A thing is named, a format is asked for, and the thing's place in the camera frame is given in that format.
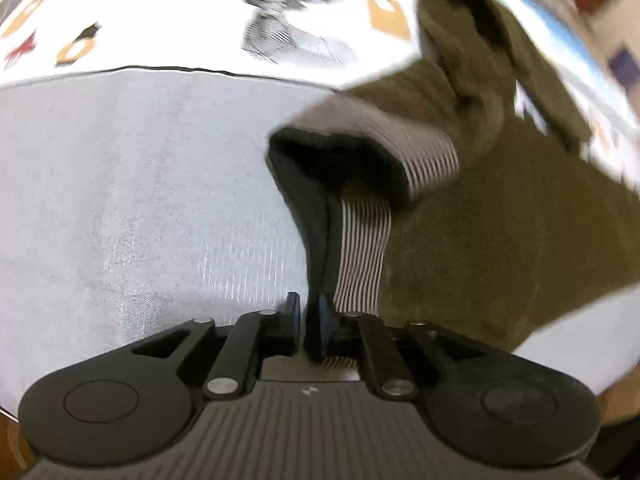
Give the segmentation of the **purple box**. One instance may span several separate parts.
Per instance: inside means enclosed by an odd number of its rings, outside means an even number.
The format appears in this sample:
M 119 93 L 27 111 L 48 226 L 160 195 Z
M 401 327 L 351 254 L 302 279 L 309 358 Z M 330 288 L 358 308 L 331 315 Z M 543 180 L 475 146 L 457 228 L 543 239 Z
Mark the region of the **purple box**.
M 640 67 L 634 55 L 626 47 L 620 48 L 608 60 L 608 68 L 625 90 L 631 90 L 639 82 Z

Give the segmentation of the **light blue white blanket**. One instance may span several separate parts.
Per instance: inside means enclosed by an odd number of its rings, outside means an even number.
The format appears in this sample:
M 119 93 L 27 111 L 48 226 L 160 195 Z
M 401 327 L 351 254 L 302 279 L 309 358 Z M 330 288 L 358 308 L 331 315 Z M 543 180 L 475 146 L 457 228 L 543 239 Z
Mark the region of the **light blue white blanket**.
M 603 68 L 585 26 L 568 0 L 501 0 L 568 81 L 630 136 L 639 130 L 622 87 Z

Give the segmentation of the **olive corduroy pants striped waistband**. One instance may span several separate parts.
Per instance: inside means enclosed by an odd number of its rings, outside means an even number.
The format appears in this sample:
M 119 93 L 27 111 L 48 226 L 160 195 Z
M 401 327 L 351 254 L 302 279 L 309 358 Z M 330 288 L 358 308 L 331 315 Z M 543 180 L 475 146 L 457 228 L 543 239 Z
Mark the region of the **olive corduroy pants striped waistband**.
M 639 199 L 582 159 L 591 132 L 496 0 L 420 0 L 427 51 L 276 130 L 268 158 L 319 308 L 427 320 L 512 351 L 639 281 Z

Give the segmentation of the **grey printed bed sheet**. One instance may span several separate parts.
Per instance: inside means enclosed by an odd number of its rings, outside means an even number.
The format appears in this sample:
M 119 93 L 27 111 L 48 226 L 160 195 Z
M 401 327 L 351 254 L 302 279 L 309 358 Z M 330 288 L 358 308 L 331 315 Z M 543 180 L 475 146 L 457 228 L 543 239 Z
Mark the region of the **grey printed bed sheet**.
M 181 322 L 309 304 L 270 136 L 422 58 L 419 1 L 24 0 L 1 27 L 3 408 Z M 582 159 L 639 198 L 529 39 L 589 126 Z M 513 351 L 604 391 L 639 361 L 639 281 Z

